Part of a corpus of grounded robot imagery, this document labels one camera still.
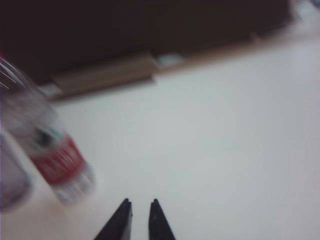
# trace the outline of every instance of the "blurry bottle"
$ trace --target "blurry bottle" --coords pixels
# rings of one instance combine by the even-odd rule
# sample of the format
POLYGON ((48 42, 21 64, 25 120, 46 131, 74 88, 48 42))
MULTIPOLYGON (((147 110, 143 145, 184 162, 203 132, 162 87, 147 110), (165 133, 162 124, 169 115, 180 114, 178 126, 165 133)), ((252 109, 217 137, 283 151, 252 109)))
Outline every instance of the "blurry bottle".
POLYGON ((57 113, 21 71, 0 57, 1 119, 55 195, 70 203, 84 195, 93 175, 57 113))
POLYGON ((0 209, 8 210, 21 202, 30 192, 31 182, 2 134, 0 136, 0 169, 0 209))

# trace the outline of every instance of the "white desk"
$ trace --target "white desk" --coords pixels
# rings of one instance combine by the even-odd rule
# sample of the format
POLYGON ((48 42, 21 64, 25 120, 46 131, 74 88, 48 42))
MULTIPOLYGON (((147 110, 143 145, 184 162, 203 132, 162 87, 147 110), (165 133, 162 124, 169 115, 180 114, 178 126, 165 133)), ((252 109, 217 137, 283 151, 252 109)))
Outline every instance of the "white desk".
POLYGON ((96 174, 61 205, 34 191, 1 216, 4 240, 92 240, 124 198, 132 240, 158 198, 177 240, 320 238, 320 35, 55 105, 96 174))

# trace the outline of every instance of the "red label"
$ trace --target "red label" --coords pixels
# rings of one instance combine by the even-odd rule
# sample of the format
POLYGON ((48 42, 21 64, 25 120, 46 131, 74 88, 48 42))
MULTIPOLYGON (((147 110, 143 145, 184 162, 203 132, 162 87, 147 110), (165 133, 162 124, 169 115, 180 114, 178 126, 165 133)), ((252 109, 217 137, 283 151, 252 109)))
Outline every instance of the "red label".
POLYGON ((79 172, 85 165, 74 141, 67 135, 66 139, 50 152, 31 157, 48 184, 61 184, 79 172))

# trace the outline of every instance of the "dark brown furniture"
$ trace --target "dark brown furniture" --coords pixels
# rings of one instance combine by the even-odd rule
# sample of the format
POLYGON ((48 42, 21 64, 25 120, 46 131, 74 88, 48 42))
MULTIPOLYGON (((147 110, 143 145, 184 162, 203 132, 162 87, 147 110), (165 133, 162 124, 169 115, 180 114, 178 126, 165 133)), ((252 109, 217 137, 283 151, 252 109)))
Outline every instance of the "dark brown furniture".
POLYGON ((0 53, 42 84, 144 50, 191 53, 244 39, 289 16, 288 0, 4 1, 0 53))

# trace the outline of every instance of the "clear plastic bottle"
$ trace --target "clear plastic bottle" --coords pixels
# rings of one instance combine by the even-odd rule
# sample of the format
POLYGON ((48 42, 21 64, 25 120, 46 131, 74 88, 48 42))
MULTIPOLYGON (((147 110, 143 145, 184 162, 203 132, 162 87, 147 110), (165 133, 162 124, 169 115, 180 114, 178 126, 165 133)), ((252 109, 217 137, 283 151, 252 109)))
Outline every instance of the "clear plastic bottle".
POLYGON ((2 124, 40 171, 55 195, 70 203, 93 184, 93 174, 57 113, 36 85, 0 57, 2 124))

